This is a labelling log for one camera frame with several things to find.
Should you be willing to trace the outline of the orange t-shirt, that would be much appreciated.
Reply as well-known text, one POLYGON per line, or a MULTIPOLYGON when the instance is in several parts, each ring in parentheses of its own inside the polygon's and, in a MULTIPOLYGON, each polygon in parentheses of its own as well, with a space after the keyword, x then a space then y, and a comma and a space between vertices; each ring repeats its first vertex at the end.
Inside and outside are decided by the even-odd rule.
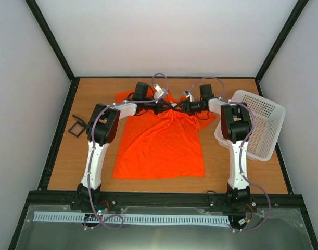
POLYGON ((204 177, 199 131, 215 119, 208 111, 190 116, 173 110, 127 117, 112 176, 135 180, 204 177))

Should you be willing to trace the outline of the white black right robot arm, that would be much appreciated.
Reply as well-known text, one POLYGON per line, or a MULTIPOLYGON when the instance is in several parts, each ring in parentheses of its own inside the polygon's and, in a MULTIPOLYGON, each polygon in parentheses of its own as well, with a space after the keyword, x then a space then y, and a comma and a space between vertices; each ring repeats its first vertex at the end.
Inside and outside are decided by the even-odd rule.
POLYGON ((227 141, 230 157, 230 176, 227 184, 226 206, 231 211, 241 209, 250 201, 247 178, 247 146, 253 126, 246 103, 226 101, 215 97, 211 85, 200 86, 200 100, 195 101, 190 91, 186 100, 173 106, 173 110, 188 115, 209 111, 220 115, 221 132, 227 141))

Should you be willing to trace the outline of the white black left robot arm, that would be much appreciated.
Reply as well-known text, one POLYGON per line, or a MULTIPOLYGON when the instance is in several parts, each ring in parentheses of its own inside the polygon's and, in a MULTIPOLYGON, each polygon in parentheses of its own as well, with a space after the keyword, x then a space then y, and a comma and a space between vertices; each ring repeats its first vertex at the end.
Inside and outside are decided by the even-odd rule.
POLYGON ((86 128, 88 157, 84 175, 77 187, 82 203, 88 209, 100 205, 101 172, 106 151, 117 134, 119 120, 137 115, 140 111, 152 110, 156 115, 172 107, 164 98, 168 88, 153 85, 155 91, 147 96, 150 85, 139 82, 133 93, 124 100, 110 105, 97 104, 86 128))

